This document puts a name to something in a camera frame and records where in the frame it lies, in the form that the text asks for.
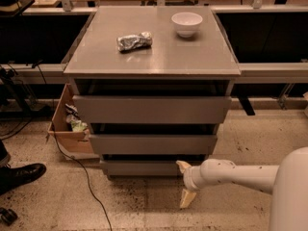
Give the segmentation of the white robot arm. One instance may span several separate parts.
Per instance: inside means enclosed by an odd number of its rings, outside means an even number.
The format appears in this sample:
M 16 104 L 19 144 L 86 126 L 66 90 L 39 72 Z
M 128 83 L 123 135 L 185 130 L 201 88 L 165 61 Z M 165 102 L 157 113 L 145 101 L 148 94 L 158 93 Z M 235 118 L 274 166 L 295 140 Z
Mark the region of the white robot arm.
M 181 208 L 189 207 L 207 186 L 235 184 L 272 196 L 269 231 L 308 231 L 308 147 L 291 152 L 277 166 L 238 166 L 218 159 L 177 165 L 185 185 Z

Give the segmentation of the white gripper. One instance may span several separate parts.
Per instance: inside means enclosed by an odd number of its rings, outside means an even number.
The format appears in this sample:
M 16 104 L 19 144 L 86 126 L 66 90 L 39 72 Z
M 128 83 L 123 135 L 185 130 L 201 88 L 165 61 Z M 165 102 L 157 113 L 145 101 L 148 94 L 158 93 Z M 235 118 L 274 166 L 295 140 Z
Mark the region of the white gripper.
M 185 161 L 176 162 L 180 172 L 183 174 L 185 187 L 181 193 L 180 208 L 190 206 L 196 197 L 196 191 L 206 186 L 214 186 L 222 183 L 230 183 L 229 173 L 236 165 L 229 160 L 209 159 L 199 166 L 191 166 Z

